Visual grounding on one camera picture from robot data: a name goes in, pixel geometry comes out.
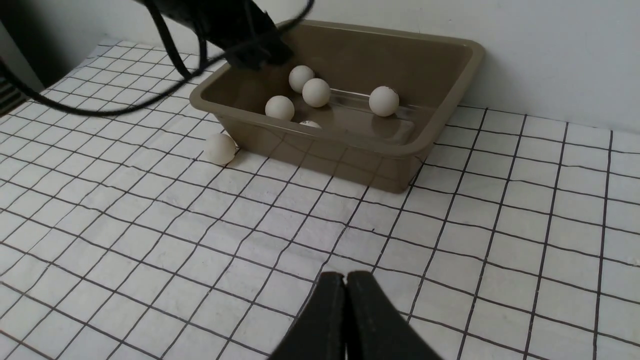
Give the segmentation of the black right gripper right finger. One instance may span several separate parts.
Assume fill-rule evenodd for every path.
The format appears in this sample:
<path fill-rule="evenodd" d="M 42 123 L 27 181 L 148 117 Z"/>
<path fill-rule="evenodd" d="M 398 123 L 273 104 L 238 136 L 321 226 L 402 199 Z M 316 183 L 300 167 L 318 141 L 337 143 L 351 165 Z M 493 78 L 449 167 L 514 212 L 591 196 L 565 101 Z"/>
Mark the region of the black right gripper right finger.
<path fill-rule="evenodd" d="M 440 360 L 400 315 L 372 273 L 346 278 L 345 346 L 348 360 Z"/>

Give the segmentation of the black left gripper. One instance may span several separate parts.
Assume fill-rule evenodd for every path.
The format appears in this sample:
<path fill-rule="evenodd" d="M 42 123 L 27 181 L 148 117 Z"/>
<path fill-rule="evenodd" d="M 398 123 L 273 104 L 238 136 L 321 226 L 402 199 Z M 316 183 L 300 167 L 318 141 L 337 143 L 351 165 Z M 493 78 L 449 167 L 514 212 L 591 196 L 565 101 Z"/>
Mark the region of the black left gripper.
<path fill-rule="evenodd" d="M 200 5 L 206 41 L 224 51 L 277 29 L 269 14 L 253 0 L 203 0 Z M 276 36 L 227 55 L 226 59 L 238 68 L 258 71 L 265 65 L 283 66 L 293 56 L 291 48 Z"/>

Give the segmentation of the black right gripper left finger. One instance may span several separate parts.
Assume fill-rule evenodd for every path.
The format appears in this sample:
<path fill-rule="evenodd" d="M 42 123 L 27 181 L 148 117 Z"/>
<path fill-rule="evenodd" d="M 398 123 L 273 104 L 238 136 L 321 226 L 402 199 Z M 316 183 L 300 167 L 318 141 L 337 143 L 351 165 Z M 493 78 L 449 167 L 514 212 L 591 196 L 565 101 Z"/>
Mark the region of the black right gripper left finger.
<path fill-rule="evenodd" d="M 323 272 L 306 306 L 270 360 L 343 360 L 346 286 L 343 275 Z"/>

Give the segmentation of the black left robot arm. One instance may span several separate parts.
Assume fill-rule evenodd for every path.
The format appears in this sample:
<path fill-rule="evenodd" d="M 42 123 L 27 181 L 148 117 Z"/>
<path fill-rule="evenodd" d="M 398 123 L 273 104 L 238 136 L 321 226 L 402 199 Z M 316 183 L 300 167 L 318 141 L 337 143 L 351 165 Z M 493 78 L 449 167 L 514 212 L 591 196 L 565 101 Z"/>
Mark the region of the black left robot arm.
<path fill-rule="evenodd" d="M 253 0 L 140 0 L 160 15 L 189 28 L 199 39 L 228 51 L 254 37 L 277 29 L 269 14 Z M 283 66 L 294 52 L 281 37 L 261 42 L 224 59 L 236 68 L 260 70 Z"/>

